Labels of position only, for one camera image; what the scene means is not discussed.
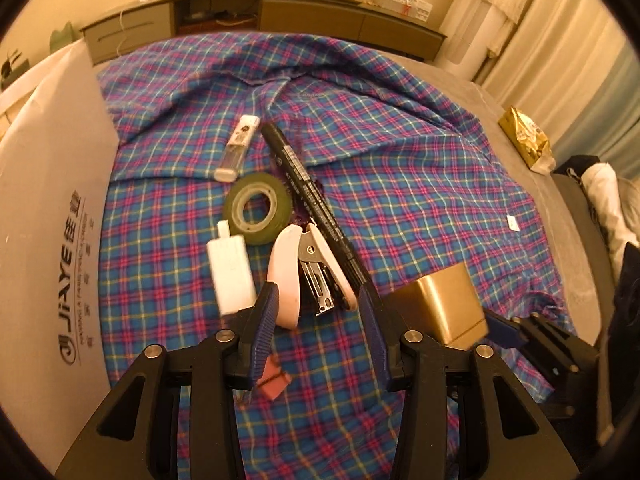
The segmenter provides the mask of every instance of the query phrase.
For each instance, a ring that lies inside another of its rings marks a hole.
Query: drawer handle
[[[100,36],[98,38],[98,42],[102,41],[102,40],[106,40],[107,38],[110,38],[111,36],[115,36],[116,34],[120,34],[121,32],[127,32],[128,30],[133,30],[135,28],[146,27],[147,25],[153,25],[154,23],[155,22],[138,23],[137,25],[131,25],[130,27],[125,27],[124,29],[116,30],[115,32],[110,32],[109,34],[105,34],[104,36]]]

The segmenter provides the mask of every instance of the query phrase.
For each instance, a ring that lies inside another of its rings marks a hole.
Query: white carton
[[[83,41],[0,95],[0,116],[0,406],[54,472],[110,389],[97,279],[118,137]]]

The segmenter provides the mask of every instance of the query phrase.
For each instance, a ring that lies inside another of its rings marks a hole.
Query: blue curtain
[[[629,43],[552,151],[558,165],[572,155],[597,155],[619,176],[640,177],[640,62]]]

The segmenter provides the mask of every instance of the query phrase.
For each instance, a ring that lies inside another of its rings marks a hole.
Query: plaid cloth
[[[120,58],[100,82],[121,139],[100,248],[112,383],[146,345],[190,346],[222,326],[205,244],[230,187],[213,172],[241,114],[276,123],[300,148],[381,294],[464,261],[484,306],[508,317],[538,310],[568,326],[534,202],[478,119],[380,54],[314,36],[192,36]],[[243,173],[269,168],[256,135]],[[270,246],[248,252],[259,288]],[[303,314],[295,332],[276,330],[274,351],[292,384],[274,402],[236,401],[248,478],[387,478],[403,397],[378,386],[358,313]],[[504,357],[535,398],[549,393],[519,354]],[[454,410],[449,425],[453,452]]]

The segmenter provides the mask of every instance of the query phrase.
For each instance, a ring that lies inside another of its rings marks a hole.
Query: screw
[[[480,357],[491,357],[492,355],[494,355],[494,349],[491,348],[489,345],[478,345],[476,347],[476,353],[480,356]]]
[[[216,332],[216,339],[221,343],[228,343],[233,338],[236,337],[233,330],[229,330],[228,328],[223,328],[222,330],[218,330]]]
[[[404,333],[404,338],[409,343],[419,343],[420,341],[422,341],[422,334],[417,330],[407,330]]]
[[[145,348],[145,357],[153,359],[158,357],[162,353],[162,347],[160,345],[149,345]]]

